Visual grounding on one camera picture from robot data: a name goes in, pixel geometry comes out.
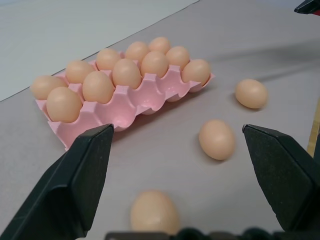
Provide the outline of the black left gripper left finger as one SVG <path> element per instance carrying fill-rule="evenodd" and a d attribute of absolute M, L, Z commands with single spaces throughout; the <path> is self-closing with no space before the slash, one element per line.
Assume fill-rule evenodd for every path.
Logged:
<path fill-rule="evenodd" d="M 79 135 L 42 175 L 0 240 L 76 240 L 92 228 L 105 185 L 114 126 Z"/>

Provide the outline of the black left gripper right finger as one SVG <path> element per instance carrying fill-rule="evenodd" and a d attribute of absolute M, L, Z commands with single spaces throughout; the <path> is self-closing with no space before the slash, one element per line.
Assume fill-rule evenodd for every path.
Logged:
<path fill-rule="evenodd" d="M 285 231 L 320 232 L 320 161 L 291 136 L 242 128 L 258 184 Z"/>

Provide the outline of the beige egg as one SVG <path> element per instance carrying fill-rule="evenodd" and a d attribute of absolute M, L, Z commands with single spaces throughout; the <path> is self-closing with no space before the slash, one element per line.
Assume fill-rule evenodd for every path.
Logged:
<path fill-rule="evenodd" d="M 212 119 L 204 123 L 198 139 L 202 150 L 211 158 L 223 161 L 232 156 L 236 148 L 232 128 L 222 120 Z"/>
<path fill-rule="evenodd" d="M 115 86 L 129 86 L 137 89 L 142 82 L 142 77 L 136 63 L 131 59 L 123 58 L 114 65 L 112 80 Z"/>
<path fill-rule="evenodd" d="M 65 69 L 65 76 L 71 84 L 82 84 L 91 72 L 96 69 L 86 61 L 74 60 L 67 64 Z"/>
<path fill-rule="evenodd" d="M 159 190 L 141 192 L 130 209 L 134 231 L 164 232 L 174 235 L 181 226 L 178 209 L 171 198 Z"/>
<path fill-rule="evenodd" d="M 136 41 L 127 48 L 125 57 L 140 63 L 149 52 L 150 49 L 145 42 Z"/>
<path fill-rule="evenodd" d="M 203 59 L 191 60 L 183 69 L 181 79 L 184 83 L 193 81 L 203 86 L 211 75 L 211 66 Z"/>
<path fill-rule="evenodd" d="M 72 123 L 76 121 L 82 106 L 78 94 L 67 87 L 53 89 L 46 101 L 47 113 L 53 122 Z"/>
<path fill-rule="evenodd" d="M 150 51 L 142 60 L 140 71 L 145 74 L 156 74 L 162 78 L 168 71 L 169 61 L 166 56 L 159 51 Z"/>
<path fill-rule="evenodd" d="M 121 55 L 112 48 L 104 48 L 96 55 L 96 65 L 99 70 L 113 70 L 115 64 L 121 60 Z"/>
<path fill-rule="evenodd" d="M 36 100 L 46 100 L 53 89 L 67 86 L 63 79 L 56 76 L 41 75 L 33 81 L 30 90 Z"/>
<path fill-rule="evenodd" d="M 87 102 L 107 104 L 115 91 L 112 80 L 102 71 L 93 71 L 86 76 L 82 94 Z"/>
<path fill-rule="evenodd" d="M 183 46 L 175 46 L 166 53 L 170 65 L 179 66 L 182 71 L 190 61 L 189 51 Z"/>
<path fill-rule="evenodd" d="M 261 109 L 268 102 L 267 88 L 255 79 L 243 79 L 235 87 L 235 98 L 250 109 Z"/>
<path fill-rule="evenodd" d="M 167 37 L 160 36 L 154 38 L 148 45 L 150 51 L 166 54 L 171 49 L 171 43 Z"/>

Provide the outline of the pink plastic egg tray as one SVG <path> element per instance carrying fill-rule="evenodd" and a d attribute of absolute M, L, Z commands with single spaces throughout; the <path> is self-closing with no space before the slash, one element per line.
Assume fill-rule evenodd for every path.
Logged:
<path fill-rule="evenodd" d="M 198 92 L 213 78 L 213 74 L 210 72 L 210 77 L 204 85 L 196 81 L 183 82 L 183 70 L 180 70 L 179 66 L 170 64 L 162 78 L 152 73 L 146 73 L 142 76 L 141 63 L 133 61 L 138 66 L 141 75 L 141 84 L 137 89 L 122 85 L 115 86 L 113 70 L 99 70 L 96 60 L 85 61 L 92 65 L 96 71 L 104 72 L 113 83 L 114 93 L 111 100 L 105 104 L 85 101 L 83 83 L 69 83 L 66 78 L 66 70 L 52 75 L 64 80 L 67 84 L 66 88 L 78 94 L 82 102 L 77 120 L 66 123 L 51 121 L 47 112 L 47 99 L 35 99 L 39 109 L 46 116 L 52 131 L 66 149 L 71 147 L 78 135 L 91 128 L 112 124 L 116 131 L 123 131 L 134 122 L 138 115 L 151 115 L 161 109 L 165 102 L 175 102 L 188 93 Z"/>

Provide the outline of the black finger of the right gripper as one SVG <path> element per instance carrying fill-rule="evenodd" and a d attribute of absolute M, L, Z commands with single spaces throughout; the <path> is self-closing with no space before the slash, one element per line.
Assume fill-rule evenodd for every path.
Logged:
<path fill-rule="evenodd" d="M 304 15 L 320 15 L 320 0 L 304 0 L 294 12 Z"/>

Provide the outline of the beige wooden board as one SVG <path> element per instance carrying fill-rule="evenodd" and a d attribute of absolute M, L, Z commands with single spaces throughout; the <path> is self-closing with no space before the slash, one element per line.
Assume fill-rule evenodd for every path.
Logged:
<path fill-rule="evenodd" d="M 307 152 L 311 157 L 314 157 L 319 133 L 320 133 L 320 113 L 316 112 L 313 119 L 312 128 L 311 128 L 308 145 L 307 145 Z"/>

